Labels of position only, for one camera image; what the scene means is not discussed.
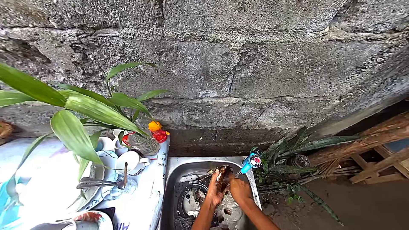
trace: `sink basin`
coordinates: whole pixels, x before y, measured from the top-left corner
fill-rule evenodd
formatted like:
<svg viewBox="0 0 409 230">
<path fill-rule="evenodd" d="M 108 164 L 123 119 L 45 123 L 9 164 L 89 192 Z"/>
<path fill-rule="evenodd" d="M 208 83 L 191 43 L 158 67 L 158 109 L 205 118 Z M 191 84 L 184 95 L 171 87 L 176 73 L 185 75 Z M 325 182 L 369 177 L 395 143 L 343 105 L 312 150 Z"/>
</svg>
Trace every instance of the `sink basin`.
<svg viewBox="0 0 409 230">
<path fill-rule="evenodd" d="M 180 204 L 180 197 L 183 198 L 183 192 L 180 191 L 179 185 L 187 181 L 198 181 L 198 178 L 206 177 L 209 169 L 215 169 L 222 165 L 229 165 L 236 173 L 242 166 L 241 162 L 246 157 L 170 157 L 167 162 L 167 180 L 165 186 L 164 202 L 162 206 L 162 214 L 160 218 L 159 228 L 161 230 L 170 230 L 175 228 L 175 218 L 180 214 L 178 204 Z M 254 181 L 253 171 L 249 170 L 240 178 L 250 184 L 254 202 L 261 209 L 260 200 Z M 255 229 L 251 221 L 246 215 L 242 214 L 239 220 L 235 223 L 234 229 Z"/>
</svg>

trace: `person's hand washing dish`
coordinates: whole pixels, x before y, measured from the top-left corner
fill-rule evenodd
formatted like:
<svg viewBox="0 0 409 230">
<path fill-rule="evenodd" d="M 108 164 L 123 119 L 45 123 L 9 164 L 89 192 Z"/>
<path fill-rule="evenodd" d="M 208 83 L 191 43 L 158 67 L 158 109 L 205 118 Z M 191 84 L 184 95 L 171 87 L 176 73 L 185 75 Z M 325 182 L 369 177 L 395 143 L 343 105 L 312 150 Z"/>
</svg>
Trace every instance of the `person's hand washing dish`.
<svg viewBox="0 0 409 230">
<path fill-rule="evenodd" d="M 223 192 L 220 192 L 216 185 L 216 178 L 218 175 L 219 170 L 216 169 L 211 177 L 206 198 L 200 208 L 198 217 L 193 223 L 192 230 L 208 230 L 210 228 L 216 206 L 223 199 L 223 196 L 228 189 L 230 189 L 233 199 L 258 230 L 280 230 L 255 204 L 254 200 L 251 198 L 250 186 L 246 182 L 239 178 L 235 178 L 234 174 L 229 172 L 228 178 L 230 186 L 228 186 Z"/>
</svg>

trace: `dirt ground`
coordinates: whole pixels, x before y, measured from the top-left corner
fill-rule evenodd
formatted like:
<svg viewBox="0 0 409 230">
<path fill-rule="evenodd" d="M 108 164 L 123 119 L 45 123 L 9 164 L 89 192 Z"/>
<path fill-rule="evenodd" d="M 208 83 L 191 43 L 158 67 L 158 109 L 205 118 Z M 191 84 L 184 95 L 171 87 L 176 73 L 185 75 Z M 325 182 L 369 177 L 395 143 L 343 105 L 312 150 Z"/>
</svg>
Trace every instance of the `dirt ground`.
<svg viewBox="0 0 409 230">
<path fill-rule="evenodd" d="M 407 230 L 409 180 L 355 184 L 339 178 L 316 180 L 307 187 L 332 207 L 344 223 L 338 224 L 305 193 L 305 203 L 287 206 L 281 196 L 263 207 L 281 230 Z"/>
</svg>

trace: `clear plastic bottle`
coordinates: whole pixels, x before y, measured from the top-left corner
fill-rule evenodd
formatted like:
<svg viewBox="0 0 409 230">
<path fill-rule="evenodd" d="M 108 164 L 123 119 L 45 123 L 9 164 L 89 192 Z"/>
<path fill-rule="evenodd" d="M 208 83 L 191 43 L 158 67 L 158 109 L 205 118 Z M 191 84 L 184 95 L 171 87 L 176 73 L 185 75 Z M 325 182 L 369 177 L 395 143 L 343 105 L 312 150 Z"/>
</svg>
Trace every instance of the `clear plastic bottle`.
<svg viewBox="0 0 409 230">
<path fill-rule="evenodd" d="M 151 131 L 146 128 L 141 128 L 141 130 L 147 134 L 151 133 Z M 122 142 L 141 151 L 144 156 L 156 155 L 159 150 L 159 143 L 157 140 L 153 139 L 152 137 L 140 135 L 135 131 L 128 131 L 128 134 L 124 135 L 122 138 Z"/>
</svg>

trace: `spoon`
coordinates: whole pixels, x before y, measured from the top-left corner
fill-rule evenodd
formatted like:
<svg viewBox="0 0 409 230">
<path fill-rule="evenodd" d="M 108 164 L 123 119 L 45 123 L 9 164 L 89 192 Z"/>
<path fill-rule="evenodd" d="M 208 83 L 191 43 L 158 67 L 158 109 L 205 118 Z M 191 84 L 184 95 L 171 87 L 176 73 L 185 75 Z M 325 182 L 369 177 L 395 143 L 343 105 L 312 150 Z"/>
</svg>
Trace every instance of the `spoon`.
<svg viewBox="0 0 409 230">
<path fill-rule="evenodd" d="M 93 187 L 105 187 L 105 186 L 116 186 L 119 189 L 124 189 L 125 187 L 125 180 L 120 180 L 117 182 L 112 182 L 109 181 L 111 183 L 100 183 L 100 184 L 96 184 L 96 183 L 81 183 L 77 185 L 77 189 L 87 189 L 87 188 L 93 188 Z"/>
</svg>

